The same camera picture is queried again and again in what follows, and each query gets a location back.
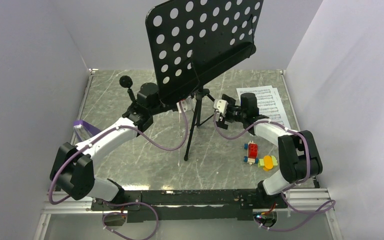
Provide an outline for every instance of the white paper with musical notes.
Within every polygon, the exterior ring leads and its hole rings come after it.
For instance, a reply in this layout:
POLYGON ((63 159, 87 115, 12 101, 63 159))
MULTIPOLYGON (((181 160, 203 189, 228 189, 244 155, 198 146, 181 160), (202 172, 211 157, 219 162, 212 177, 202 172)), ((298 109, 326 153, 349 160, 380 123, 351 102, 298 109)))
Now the white paper with musical notes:
POLYGON ((257 97, 259 114, 268 116, 272 121, 280 123, 287 128, 291 128, 288 117, 286 116, 284 105, 277 88, 270 86, 257 86, 236 88, 237 96, 241 99, 241 94, 253 93, 257 97))

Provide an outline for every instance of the perforated metal panel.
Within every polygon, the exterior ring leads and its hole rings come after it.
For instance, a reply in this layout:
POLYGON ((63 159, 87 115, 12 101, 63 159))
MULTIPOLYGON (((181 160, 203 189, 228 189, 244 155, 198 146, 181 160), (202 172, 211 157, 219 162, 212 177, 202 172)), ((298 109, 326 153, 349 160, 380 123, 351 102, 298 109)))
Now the perforated metal panel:
POLYGON ((145 24, 159 97, 173 104, 250 57, 262 0, 171 0, 145 24))

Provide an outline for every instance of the white wall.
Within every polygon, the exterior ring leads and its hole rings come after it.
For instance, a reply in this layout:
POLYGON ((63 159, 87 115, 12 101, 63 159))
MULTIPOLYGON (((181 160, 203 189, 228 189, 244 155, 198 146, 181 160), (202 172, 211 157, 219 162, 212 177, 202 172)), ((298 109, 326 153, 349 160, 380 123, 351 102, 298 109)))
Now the white wall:
MULTIPOLYGON (((166 0, 52 1, 89 68, 154 68, 145 16, 166 0)), ((285 69, 321 3, 265 0, 255 33, 257 52, 236 68, 285 69)))
POLYGON ((286 82, 344 238, 384 240, 384 1, 324 0, 286 82))
POLYGON ((88 72, 48 0, 0 0, 0 240, 33 238, 88 72))

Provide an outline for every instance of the circular hole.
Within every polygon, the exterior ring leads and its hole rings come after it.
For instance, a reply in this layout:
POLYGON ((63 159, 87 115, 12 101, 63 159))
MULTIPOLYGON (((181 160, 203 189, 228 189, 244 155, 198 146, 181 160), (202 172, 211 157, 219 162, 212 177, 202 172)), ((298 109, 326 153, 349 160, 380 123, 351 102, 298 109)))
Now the circular hole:
POLYGON ((217 24, 217 23, 214 23, 213 25, 212 25, 212 27, 211 27, 211 31, 215 31, 215 30, 217 30, 217 28, 219 27, 219 25, 217 24))
POLYGON ((156 37, 156 43, 162 44, 164 42, 164 35, 160 34, 156 37))
POLYGON ((194 41, 194 37, 193 36, 188 36, 187 39, 186 39, 186 43, 187 44, 191 44, 193 41, 194 41))
POLYGON ((165 72, 167 72, 168 69, 169 69, 169 65, 164 64, 164 65, 161 67, 161 72, 162 72, 162 73, 165 73, 165 72))
POLYGON ((153 25, 154 25, 155 27, 160 26, 162 23, 163 23, 163 18, 162 18, 161 16, 155 16, 155 17, 153 18, 153 25))
POLYGON ((201 17, 199 18, 199 21, 200 21, 201 23, 203 23, 203 22, 205 22, 205 20, 207 20, 207 14, 206 14, 206 13, 203 13, 203 14, 201 15, 201 17))
POLYGON ((227 11, 227 10, 231 9, 231 6, 232 6, 232 3, 230 1, 228 1, 226 3, 226 6, 224 6, 224 9, 226 9, 226 11, 227 11))
POLYGON ((223 21, 223 25, 226 26, 229 23, 229 18, 226 17, 223 21))
POLYGON ((180 61, 182 60, 181 57, 176 57, 176 59, 174 60, 174 64, 178 65, 180 63, 180 61))
POLYGON ((173 8, 170 12, 170 18, 175 19, 179 15, 179 10, 177 8, 173 8))
POLYGON ((216 7, 216 8, 214 8, 214 11, 212 11, 212 15, 215 17, 215 16, 219 15, 219 12, 220 12, 220 8, 216 7))
POLYGON ((160 53, 159 53, 159 59, 164 59, 165 57, 167 56, 167 52, 162 50, 160 53))
POLYGON ((176 43, 173 46, 173 51, 177 52, 180 49, 180 43, 176 43))
POLYGON ((187 29, 191 29, 193 26, 194 26, 194 21, 193 20, 187 21, 187 23, 186 23, 186 28, 187 29))
POLYGON ((200 38, 203 38, 204 36, 205 36, 205 33, 206 33, 207 31, 205 31, 205 29, 202 29, 200 32, 199 32, 199 37, 200 38))
POLYGON ((173 35, 173 37, 176 37, 177 35, 179 35, 179 31, 180 31, 179 27, 175 26, 171 31, 171 35, 173 35))
POLYGON ((194 2, 190 1, 186 4, 186 12, 190 12, 194 9, 194 2))

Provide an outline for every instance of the marble tabletop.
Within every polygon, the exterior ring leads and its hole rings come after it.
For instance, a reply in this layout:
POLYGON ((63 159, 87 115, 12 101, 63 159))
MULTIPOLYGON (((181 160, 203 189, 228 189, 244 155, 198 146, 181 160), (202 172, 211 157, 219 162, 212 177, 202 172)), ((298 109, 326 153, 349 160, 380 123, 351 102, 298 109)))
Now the marble tabletop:
MULTIPOLYGON (((132 78, 135 95, 142 84, 156 83, 153 70, 98 70, 86 96, 82 120, 103 130, 122 116, 131 104, 127 90, 119 85, 119 79, 123 75, 132 78)), ((236 88, 267 85, 278 89, 290 126, 297 129, 291 103, 278 70, 229 70, 205 87, 214 98, 221 98, 222 94, 226 94, 235 98, 239 104, 236 88)), ((201 119, 206 119, 213 112, 213 103, 204 98, 201 119)), ((190 124, 192 111, 188 111, 186 115, 190 124)), ((178 112, 155 115, 153 122, 145 134, 164 147, 177 146, 185 135, 184 123, 178 112)), ((230 123, 228 130, 222 129, 230 136, 237 135, 242 130, 240 123, 230 123)), ((195 129, 188 161, 184 161, 186 144, 169 152, 153 146, 139 136, 105 157, 96 166, 95 174, 116 181, 126 190, 255 188, 259 181, 270 177, 278 167, 266 172, 255 164, 244 163, 243 158, 247 154, 244 143, 249 141, 258 144, 259 155, 278 157, 276 146, 249 133, 235 140, 222 138, 210 120, 195 129)), ((311 178, 300 187, 315 186, 311 178)))

